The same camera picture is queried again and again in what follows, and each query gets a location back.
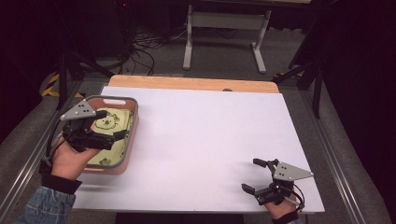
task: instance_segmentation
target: hand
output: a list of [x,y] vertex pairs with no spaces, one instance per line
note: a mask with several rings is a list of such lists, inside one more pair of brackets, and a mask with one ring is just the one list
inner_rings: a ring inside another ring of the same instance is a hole
[[56,149],[53,156],[51,174],[70,180],[76,180],[81,175],[87,162],[100,152],[100,150],[93,148],[77,152],[63,138],[58,142],[58,144],[60,143],[62,144]]
[[[290,199],[296,201],[296,196],[291,194]],[[279,219],[280,217],[285,216],[287,213],[294,212],[296,210],[296,205],[287,200],[283,200],[283,202],[279,205],[275,205],[274,203],[266,203],[264,206],[271,213],[272,219]]]

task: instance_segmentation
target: white table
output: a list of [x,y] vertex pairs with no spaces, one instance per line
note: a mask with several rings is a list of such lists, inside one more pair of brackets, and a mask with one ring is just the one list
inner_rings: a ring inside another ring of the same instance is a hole
[[[122,175],[83,174],[75,209],[129,212],[262,212],[241,184],[261,189],[270,171],[252,160],[279,159],[310,170],[279,93],[105,87],[130,96],[140,120]],[[323,212],[314,178],[296,181],[306,213]]]

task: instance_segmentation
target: gray floor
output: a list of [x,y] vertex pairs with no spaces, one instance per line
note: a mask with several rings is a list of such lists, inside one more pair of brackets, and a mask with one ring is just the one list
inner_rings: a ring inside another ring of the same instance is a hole
[[[171,77],[207,77],[222,79],[270,80],[278,72],[288,71],[289,62],[304,38],[299,31],[269,30],[262,46],[262,56],[267,74],[257,71],[250,42],[256,34],[238,33],[232,39],[224,39],[213,32],[202,31],[194,37],[191,70],[182,70],[185,41],[177,40],[160,49],[147,49],[155,59],[154,74]],[[144,54],[137,61],[150,65],[150,59]],[[123,66],[122,73],[130,74],[134,64],[129,61]],[[137,65],[134,74],[144,75],[148,69]],[[98,94],[108,78],[99,74],[88,74],[80,92],[87,95]],[[334,173],[325,157],[325,150],[315,129],[310,110],[304,106],[304,94],[295,88],[296,78],[286,80],[279,85],[285,97],[291,118],[300,138],[304,153],[312,171],[316,174],[319,193],[326,212],[309,216],[311,223],[354,223],[345,206],[339,186],[334,181]],[[43,102],[31,112],[0,146],[0,201],[6,197],[12,184],[28,160],[32,148],[49,123],[57,104],[57,98],[45,97]],[[366,223],[391,223],[383,200],[370,177],[362,167],[353,146],[349,142],[344,128],[332,107],[332,101],[324,88],[320,102],[319,121],[324,128],[334,155],[346,176],[355,200]],[[12,223],[39,185],[39,174],[35,172],[7,223]],[[69,223],[114,223],[115,213],[94,211],[73,211]],[[268,214],[246,214],[246,224],[271,223]]]

